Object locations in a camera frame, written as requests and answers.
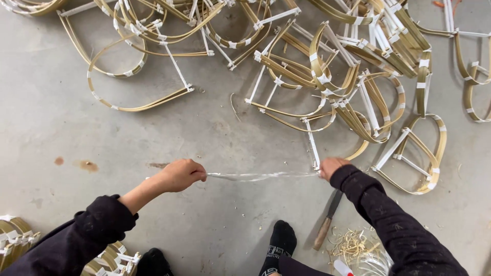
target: plastic string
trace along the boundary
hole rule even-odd
[[[265,180],[268,178],[280,178],[280,177],[310,177],[319,176],[317,172],[274,172],[274,173],[244,173],[244,174],[228,174],[219,172],[207,173],[208,176],[227,179],[236,182],[256,182]]]

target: foot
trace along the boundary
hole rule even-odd
[[[138,262],[136,271],[136,276],[153,275],[174,276],[164,254],[157,248],[152,248],[147,253],[143,254]]]
[[[297,247],[297,238],[295,237],[293,228],[287,222],[277,221],[274,224],[273,234],[270,239],[270,248],[266,254],[266,260],[264,260],[259,276],[272,276],[275,273],[280,273],[279,257],[281,255],[291,257],[295,247]]]

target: person's right hand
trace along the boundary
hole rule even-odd
[[[321,177],[329,181],[334,172],[344,165],[351,164],[348,160],[339,157],[328,157],[321,161]]]
[[[206,176],[205,168],[201,164],[192,159],[179,159],[147,180],[157,185],[160,193],[176,193],[184,191],[198,180],[205,182]]]

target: wooden knife handle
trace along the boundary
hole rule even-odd
[[[319,251],[322,244],[324,243],[324,240],[326,239],[330,227],[331,227],[331,219],[326,218],[321,226],[321,229],[319,229],[319,233],[317,233],[317,238],[315,238],[314,246],[312,246],[312,248]]]

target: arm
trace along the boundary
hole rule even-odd
[[[377,231],[397,275],[468,275],[452,253],[390,199],[380,182],[348,161],[328,158],[321,176],[340,189]]]
[[[79,276],[108,244],[122,241],[137,212],[167,192],[181,192],[206,181],[206,171],[191,159],[177,160],[122,197],[100,196],[75,218],[47,234],[1,276]]]

